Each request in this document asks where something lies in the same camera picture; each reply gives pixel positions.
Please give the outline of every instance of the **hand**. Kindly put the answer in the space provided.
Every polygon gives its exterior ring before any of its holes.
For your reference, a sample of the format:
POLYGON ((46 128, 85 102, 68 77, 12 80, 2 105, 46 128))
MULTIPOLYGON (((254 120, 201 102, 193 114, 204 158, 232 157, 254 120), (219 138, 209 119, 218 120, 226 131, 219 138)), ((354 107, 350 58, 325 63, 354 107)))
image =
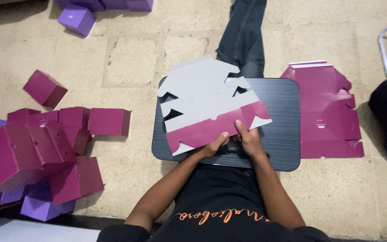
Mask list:
POLYGON ((259 139, 258 128, 247 131, 246 127, 240 120, 235 121, 235 127, 239 134, 234 135, 234 140, 241 142, 244 152, 250 157, 258 157, 264 155, 261 140, 259 139))
POLYGON ((213 141, 212 143, 206 145, 206 146, 201 146, 199 148, 196 148, 192 150, 189 155, 198 155, 201 159, 205 157, 212 157, 216 154, 220 146, 224 146, 228 144, 229 142, 229 137, 228 137, 228 132, 223 132, 222 134, 219 135, 218 139, 213 141))

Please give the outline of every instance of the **black tray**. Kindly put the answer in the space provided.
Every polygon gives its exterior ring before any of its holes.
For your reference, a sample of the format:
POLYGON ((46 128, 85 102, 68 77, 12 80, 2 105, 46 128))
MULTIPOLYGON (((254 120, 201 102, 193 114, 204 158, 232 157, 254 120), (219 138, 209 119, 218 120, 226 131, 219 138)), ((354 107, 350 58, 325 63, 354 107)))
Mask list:
MULTIPOLYGON (((262 147, 276 171, 294 171, 300 163, 300 104, 299 87, 291 79, 246 78, 251 89, 263 100, 273 120, 259 128, 262 147)), ((153 129, 152 153, 161 160, 182 161, 186 153, 172 156, 163 127, 160 103, 170 96, 158 98, 153 129)), ((241 144, 231 139, 215 156, 201 161, 205 164, 250 168, 249 157, 241 144)))

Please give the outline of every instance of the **black t-shirt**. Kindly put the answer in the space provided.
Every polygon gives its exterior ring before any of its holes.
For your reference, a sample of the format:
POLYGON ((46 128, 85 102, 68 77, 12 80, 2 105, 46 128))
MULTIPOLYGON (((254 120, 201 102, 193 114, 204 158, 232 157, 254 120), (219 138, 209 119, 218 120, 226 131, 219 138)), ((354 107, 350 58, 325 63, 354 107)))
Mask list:
POLYGON ((312 227, 289 230, 270 222, 250 170, 200 164, 175 199, 175 209, 151 237, 133 225, 103 229, 98 242, 331 241, 312 227))

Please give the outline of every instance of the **tiled floor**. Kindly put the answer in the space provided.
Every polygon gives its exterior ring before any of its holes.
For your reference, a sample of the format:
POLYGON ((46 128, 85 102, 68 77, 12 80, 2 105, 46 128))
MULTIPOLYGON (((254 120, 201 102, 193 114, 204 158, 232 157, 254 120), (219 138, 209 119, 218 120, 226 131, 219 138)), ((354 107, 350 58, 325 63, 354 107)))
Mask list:
MULTIPOLYGON (((156 89, 173 64, 211 54, 228 21, 230 0, 155 0, 153 12, 98 13, 87 38, 64 31, 60 10, 40 1, 0 7, 0 118, 41 109, 22 85, 35 69, 69 92, 69 106, 132 109, 127 140, 97 137, 105 191, 78 203, 77 214, 128 215, 143 193, 174 165, 150 146, 156 89)), ((365 102, 385 77, 377 36, 387 0, 269 0, 263 23, 266 77, 288 62, 327 59, 353 84, 365 157, 302 160, 282 183, 308 225, 333 237, 387 239, 387 160, 365 102)))

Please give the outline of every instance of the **leg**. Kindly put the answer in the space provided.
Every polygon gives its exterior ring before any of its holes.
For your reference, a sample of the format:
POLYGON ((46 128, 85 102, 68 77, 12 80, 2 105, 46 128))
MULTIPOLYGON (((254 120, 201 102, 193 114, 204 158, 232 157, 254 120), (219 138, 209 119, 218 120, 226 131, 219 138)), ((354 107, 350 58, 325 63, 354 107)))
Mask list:
POLYGON ((216 50, 217 59, 236 65, 236 77, 264 77, 264 47, 261 25, 267 0, 236 0, 230 19, 216 50))

